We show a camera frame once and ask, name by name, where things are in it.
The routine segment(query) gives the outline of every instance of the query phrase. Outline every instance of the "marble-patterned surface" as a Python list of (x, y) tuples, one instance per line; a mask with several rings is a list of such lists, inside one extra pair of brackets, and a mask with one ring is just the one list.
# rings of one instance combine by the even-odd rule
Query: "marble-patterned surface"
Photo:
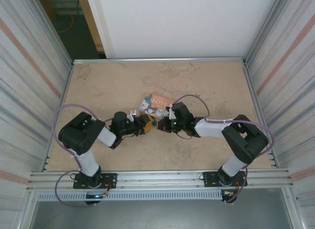
[[(239, 62), (75, 65), (65, 103), (82, 104), (105, 120), (117, 111), (128, 113), (138, 109), (148, 92), (174, 100), (185, 94), (200, 95), (213, 119), (245, 114), (257, 121)], [(196, 98), (188, 97), (183, 102), (195, 116), (206, 114), (204, 105)], [(58, 130), (80, 111), (65, 109)], [(224, 139), (184, 140), (156, 129), (125, 139), (115, 150), (96, 142), (93, 152), (103, 170), (216, 169), (232, 155)], [(260, 157), (251, 167), (270, 167), (268, 156)], [(55, 143), (47, 170), (72, 169), (77, 169), (75, 161)]]

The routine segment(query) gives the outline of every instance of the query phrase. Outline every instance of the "metal grate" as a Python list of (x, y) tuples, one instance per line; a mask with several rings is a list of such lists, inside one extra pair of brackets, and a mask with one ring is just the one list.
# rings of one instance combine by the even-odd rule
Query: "metal grate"
[[(109, 191), (107, 197), (86, 199), (87, 192), (63, 192), (58, 196), (63, 201), (117, 201), (117, 200), (173, 200), (173, 199), (222, 199), (221, 190), (176, 190), (176, 191)], [(54, 192), (38, 194), (37, 201), (57, 201)]]

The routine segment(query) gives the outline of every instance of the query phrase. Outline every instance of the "book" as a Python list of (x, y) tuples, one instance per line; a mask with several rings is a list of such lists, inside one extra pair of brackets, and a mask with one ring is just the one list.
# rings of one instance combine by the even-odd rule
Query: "book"
[(139, 111), (153, 116), (156, 119), (163, 119), (169, 116), (169, 112), (166, 111), (166, 107), (172, 104), (174, 101), (158, 96), (156, 94), (148, 93), (143, 99)]

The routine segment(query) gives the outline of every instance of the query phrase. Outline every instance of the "orange stripe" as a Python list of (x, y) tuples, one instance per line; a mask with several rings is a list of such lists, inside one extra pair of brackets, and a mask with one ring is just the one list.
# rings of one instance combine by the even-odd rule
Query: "orange stripe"
[(0, 178), (8, 180), (8, 181), (14, 181), (17, 183), (21, 183), (24, 185), (29, 184), (29, 180), (27, 178), (24, 178), (22, 176), (18, 176), (18, 175), (15, 175), (15, 174), (12, 174), (10, 172), (3, 171), (3, 170), (0, 170)]
[(27, 50), (22, 46), (22, 44), (18, 41), (18, 39), (14, 36), (9, 27), (4, 23), (4, 21), (0, 18), (0, 27), (2, 31), (8, 36), (8, 38), (12, 41), (12, 43), (19, 49), (24, 58), (32, 65), (32, 67), (38, 72), (38, 74), (43, 78), (46, 84), (52, 89), (52, 91), (60, 98), (61, 94), (57, 90), (57, 88), (50, 82), (48, 77), (41, 70), (39, 65), (35, 62), (35, 60), (31, 57), (31, 55), (27, 52)]
[(313, 175), (315, 175), (315, 166), (292, 174), (291, 179), (292, 181), (297, 181)]
[(268, 82), (271, 80), (271, 78), (276, 74), (276, 72), (279, 70), (279, 68), (283, 65), (283, 63), (286, 61), (288, 56), (292, 53), (292, 51), (299, 45), (299, 43), (304, 39), (304, 37), (308, 34), (308, 32), (311, 30), (313, 25), (315, 24), (315, 14), (313, 17), (309, 20), (309, 22), (304, 26), (302, 31), (299, 33), (295, 41), (292, 43), (290, 48), (287, 50), (287, 52), (283, 55), (283, 57), (278, 61), (277, 65), (272, 69), (271, 73), (267, 76), (266, 80), (262, 83), (262, 85), (257, 90), (257, 94), (260, 95), (261, 91), (265, 86), (268, 84)]

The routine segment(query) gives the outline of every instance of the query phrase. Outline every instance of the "purple cable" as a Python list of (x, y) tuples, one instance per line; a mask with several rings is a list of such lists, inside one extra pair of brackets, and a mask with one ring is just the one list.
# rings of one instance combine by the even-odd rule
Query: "purple cable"
[(57, 182), (56, 182), (56, 184), (55, 184), (55, 196), (56, 196), (57, 200), (58, 200), (60, 203), (62, 203), (63, 205), (68, 206), (68, 207), (70, 207), (70, 208), (88, 208), (88, 207), (94, 206), (94, 204), (90, 204), (90, 205), (73, 205), (73, 204), (69, 204), (69, 203), (63, 202), (63, 201), (61, 200), (61, 198), (59, 198), (59, 196), (58, 196), (58, 194), (57, 194), (57, 187), (58, 187), (58, 184), (59, 184), (61, 178), (63, 178), (64, 176), (66, 176), (67, 174), (69, 174), (69, 173), (71, 173), (71, 172), (79, 172), (79, 171), (78, 171), (78, 170), (67, 171), (67, 172), (65, 172), (64, 174), (62, 174), (62, 175), (58, 178), (58, 180), (57, 180)]
[(62, 147), (64, 150), (66, 150), (68, 153), (70, 153), (73, 156), (73, 158), (75, 159), (75, 161), (77, 162), (77, 164), (79, 165), (79, 168), (81, 170), (82, 166), (81, 166), (80, 161), (78, 160), (78, 158), (74, 155), (74, 153), (72, 153), (69, 149), (64, 147), (63, 144), (61, 144), (61, 142), (58, 140), (57, 135), (56, 135), (56, 125), (55, 125), (56, 117), (57, 117), (58, 113), (61, 110), (63, 110), (64, 108), (66, 108), (66, 107), (81, 107), (84, 110), (88, 111), (95, 119), (97, 119), (97, 116), (90, 109), (88, 109), (87, 107), (82, 106), (80, 104), (65, 104), (65, 105), (63, 105), (63, 106), (61, 106), (60, 108), (57, 109), (57, 111), (55, 112), (55, 114), (53, 116), (53, 119), (52, 119), (51, 126), (52, 126), (53, 137), (54, 137), (55, 141), (57, 142), (57, 144), (60, 147)]
[[(263, 126), (262, 124), (259, 124), (259, 123), (255, 123), (255, 122), (250, 122), (250, 121), (243, 121), (243, 120), (226, 120), (226, 121), (222, 121), (222, 120), (216, 120), (216, 121), (212, 121), (212, 120), (208, 120), (207, 117), (210, 116), (210, 110), (208, 108), (208, 105), (206, 104), (206, 102), (204, 100), (202, 100), (199, 96), (197, 95), (184, 95), (184, 96), (181, 96), (179, 99), (177, 99), (174, 104), (176, 104), (179, 100), (181, 100), (182, 98), (184, 97), (187, 97), (187, 96), (192, 96), (192, 97), (195, 97), (197, 99), (199, 99), (206, 107), (207, 111), (208, 111), (208, 115), (207, 116), (204, 116), (204, 119), (207, 123), (213, 123), (213, 124), (224, 124), (224, 123), (243, 123), (243, 124), (249, 124), (249, 125), (253, 125), (253, 126), (257, 126), (257, 127), (260, 127), (260, 128), (263, 128), (264, 130), (266, 130), (270, 136), (271, 136), (271, 139), (272, 139), (272, 142), (270, 144), (270, 146), (263, 152), (261, 152), (260, 154), (258, 154), (258, 156), (256, 158), (258, 158), (259, 156), (269, 152), (275, 145), (275, 142), (276, 142), (276, 137), (275, 135), (272, 133), (272, 131)], [(245, 169), (245, 179), (244, 179), (244, 182), (241, 186), (241, 188), (239, 189), (239, 191), (234, 195), (234, 197), (232, 197), (231, 199), (227, 200), (225, 203), (229, 203), (231, 202), (232, 200), (234, 200), (238, 195), (239, 193), (242, 191), (243, 187), (245, 186), (245, 183), (246, 183), (246, 180), (247, 180), (247, 174), (248, 174), (248, 170), (247, 170), (247, 167), (248, 167), (249, 164), (247, 164), (246, 166), (243, 167), (243, 169)]]

